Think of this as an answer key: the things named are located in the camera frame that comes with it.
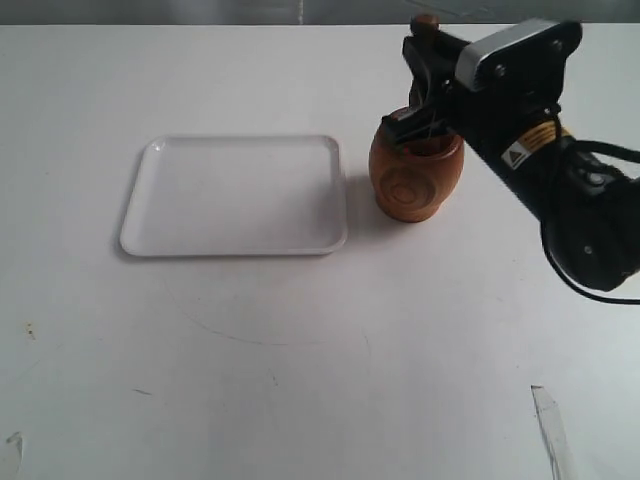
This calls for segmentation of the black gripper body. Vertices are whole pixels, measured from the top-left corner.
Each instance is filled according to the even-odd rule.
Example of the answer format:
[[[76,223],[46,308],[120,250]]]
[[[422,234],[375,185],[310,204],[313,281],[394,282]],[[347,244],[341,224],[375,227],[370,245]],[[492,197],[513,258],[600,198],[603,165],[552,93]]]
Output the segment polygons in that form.
[[[538,219],[575,202],[575,176],[561,159],[570,143],[561,132],[559,100],[481,99],[468,102],[456,93],[455,65],[469,41],[440,30],[424,48],[411,34],[402,55],[413,76],[409,110],[446,117],[460,136]]]

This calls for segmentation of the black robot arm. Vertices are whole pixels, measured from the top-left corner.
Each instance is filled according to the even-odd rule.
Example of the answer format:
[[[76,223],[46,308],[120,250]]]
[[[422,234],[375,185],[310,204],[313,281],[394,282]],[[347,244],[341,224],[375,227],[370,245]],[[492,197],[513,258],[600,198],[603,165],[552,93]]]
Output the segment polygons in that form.
[[[460,136],[539,221],[557,274],[609,292],[639,269],[639,183],[605,158],[639,155],[561,125],[566,63],[582,35],[575,21],[532,19],[469,42],[413,24],[402,47],[410,107],[382,129],[396,146]]]

